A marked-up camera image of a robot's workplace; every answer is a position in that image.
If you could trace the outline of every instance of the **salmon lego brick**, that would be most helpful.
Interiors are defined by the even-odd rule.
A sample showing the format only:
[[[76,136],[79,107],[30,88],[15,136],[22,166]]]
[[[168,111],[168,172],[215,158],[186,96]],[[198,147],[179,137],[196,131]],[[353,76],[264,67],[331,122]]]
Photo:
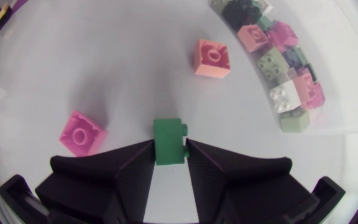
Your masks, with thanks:
[[[97,153],[108,132],[77,110],[71,114],[59,141],[76,157]]]
[[[290,25],[277,21],[273,25],[273,30],[278,34],[284,45],[294,47],[298,44],[298,37]]]
[[[310,73],[294,78],[293,82],[296,91],[298,92],[299,99],[301,100],[301,104],[309,102],[316,96],[313,79],[311,78]]]
[[[196,75],[224,78],[231,71],[227,46],[210,40],[200,39],[194,50]]]
[[[258,25],[242,26],[237,35],[248,52],[255,52],[269,43],[268,38]]]
[[[305,110],[313,110],[316,108],[320,108],[324,105],[326,101],[326,97],[324,96],[323,89],[321,88],[320,82],[316,82],[314,84],[314,92],[315,97],[311,99],[309,102],[302,103],[301,107]]]

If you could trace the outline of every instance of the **lego brick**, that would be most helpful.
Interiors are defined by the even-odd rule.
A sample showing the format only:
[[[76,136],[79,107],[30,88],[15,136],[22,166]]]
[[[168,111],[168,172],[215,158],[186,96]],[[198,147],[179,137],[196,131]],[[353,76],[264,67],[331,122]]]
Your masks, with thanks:
[[[154,141],[157,166],[185,163],[183,136],[187,136],[187,125],[181,119],[155,119]]]
[[[212,4],[213,8],[221,14],[223,12],[223,9],[231,1],[233,1],[233,0],[212,0],[211,4]]]
[[[231,71],[226,45],[203,39],[197,41],[194,67],[196,75],[224,78]]]
[[[259,3],[259,9],[263,16],[266,16],[271,10],[273,10],[273,6],[266,0],[255,0],[255,2]]]
[[[324,96],[323,89],[321,88],[320,82],[316,82],[314,84],[314,92],[315,96],[309,102],[302,103],[301,107],[305,110],[313,110],[316,108],[320,108],[324,105],[326,98]]]
[[[287,49],[283,53],[283,56],[285,60],[288,62],[288,64],[290,65],[290,67],[293,67],[295,69],[302,67],[302,63],[300,62],[300,59],[298,58],[295,51],[293,51],[292,49]]]
[[[255,24],[262,17],[262,13],[251,0],[237,0],[226,5],[222,16],[238,32],[244,25]]]
[[[237,35],[248,52],[255,52],[269,43],[263,31],[257,25],[243,26]]]
[[[303,51],[300,47],[294,47],[292,48],[292,51],[294,51],[294,53],[296,54],[296,56],[298,57],[300,63],[305,66],[308,64],[308,60],[306,59],[305,55],[303,54]]]
[[[280,126],[284,133],[301,133],[310,124],[310,114],[301,108],[283,113]]]
[[[286,72],[290,68],[285,61],[285,58],[276,47],[273,47],[262,56],[257,61],[257,65],[264,73],[265,77],[270,81],[276,79],[279,74]]]
[[[280,85],[290,80],[293,80],[296,77],[298,77],[296,70],[294,68],[290,68],[286,72],[282,72],[278,75],[277,82]]]
[[[77,110],[71,114],[59,141],[76,157],[97,153],[108,132]]]
[[[290,25],[277,21],[273,25],[273,30],[278,34],[284,45],[294,47],[298,44],[298,37],[290,27]]]
[[[309,102],[316,96],[310,73],[294,78],[293,82],[298,92],[299,99],[301,100],[301,104]]]
[[[284,43],[279,38],[278,34],[274,32],[273,30],[269,30],[266,33],[266,37],[269,39],[270,43],[267,45],[269,48],[276,47],[280,53],[285,52]]]
[[[270,19],[268,19],[268,17],[266,17],[266,16],[262,16],[261,18],[259,18],[259,20],[256,22],[256,24],[264,32],[269,31],[269,29],[272,27],[272,21],[270,21]]]
[[[274,109],[277,113],[294,110],[301,105],[293,80],[272,89],[270,97],[274,102]]]

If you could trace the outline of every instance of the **lego stud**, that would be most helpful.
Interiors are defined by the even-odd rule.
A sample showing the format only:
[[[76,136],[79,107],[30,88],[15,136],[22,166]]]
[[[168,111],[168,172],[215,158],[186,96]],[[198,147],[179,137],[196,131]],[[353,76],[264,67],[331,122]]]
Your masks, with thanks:
[[[265,65],[264,65],[262,62],[259,62],[259,63],[258,63],[258,67],[259,67],[260,69],[264,69]]]
[[[257,30],[251,31],[251,35],[255,40],[260,40],[262,38],[262,36],[259,34]]]
[[[265,77],[266,77],[268,80],[271,80],[271,79],[273,78],[272,74],[270,74],[269,72],[266,72]]]
[[[275,100],[275,99],[277,99],[278,96],[275,93],[270,93],[270,97],[271,97],[271,99]]]
[[[274,109],[277,111],[277,112],[280,112],[283,107],[281,105],[274,105]]]
[[[211,62],[218,62],[221,59],[221,54],[217,50],[211,49],[208,51],[208,59]]]
[[[268,62],[268,63],[272,63],[273,62],[273,58],[272,57],[266,57],[266,61]]]
[[[186,137],[187,136],[187,124],[182,124],[181,126],[181,131],[182,131],[182,136]]]
[[[79,146],[86,144],[89,141],[91,133],[88,130],[77,128],[73,132],[73,142]]]

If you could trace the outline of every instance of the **dark green lego brick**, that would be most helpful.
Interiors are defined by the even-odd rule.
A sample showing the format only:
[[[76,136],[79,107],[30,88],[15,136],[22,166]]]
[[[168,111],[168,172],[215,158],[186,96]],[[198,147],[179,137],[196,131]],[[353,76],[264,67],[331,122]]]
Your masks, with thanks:
[[[183,136],[187,136],[187,125],[181,119],[155,119],[154,141],[155,162],[157,166],[184,164],[188,157],[183,145]]]
[[[294,47],[292,50],[296,53],[296,56],[298,56],[299,61],[301,62],[301,64],[303,66],[308,64],[308,60],[306,59],[306,57],[303,54],[303,51],[300,47]]]
[[[318,79],[317,79],[317,76],[316,76],[316,72],[313,69],[313,66],[311,66],[311,64],[309,63],[309,64],[305,65],[305,68],[309,69],[311,78],[313,79],[313,83],[316,83]]]
[[[309,111],[305,111],[301,108],[284,112],[280,116],[280,125],[284,133],[301,133],[309,124]]]
[[[269,29],[272,27],[272,21],[270,21],[270,19],[268,19],[268,17],[266,16],[262,16],[257,22],[256,24],[259,26],[259,28],[261,30],[263,30],[264,32],[269,31]]]

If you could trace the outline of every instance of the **white surface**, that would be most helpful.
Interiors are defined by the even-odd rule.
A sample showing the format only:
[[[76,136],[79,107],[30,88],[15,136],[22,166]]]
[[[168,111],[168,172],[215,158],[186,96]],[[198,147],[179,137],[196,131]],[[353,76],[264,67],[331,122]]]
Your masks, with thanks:
[[[225,79],[193,74],[199,38],[227,44]],[[308,190],[324,175],[341,184],[354,168],[343,137],[282,134],[262,81],[204,1],[29,1],[0,33],[0,185],[21,174],[34,189],[51,173],[50,157],[71,156],[58,137],[73,109],[109,131],[101,151],[152,139],[154,118],[181,118],[194,140],[291,158],[291,174]],[[336,90],[326,92],[335,108]],[[185,166],[156,167],[145,221],[197,222],[190,186]]]

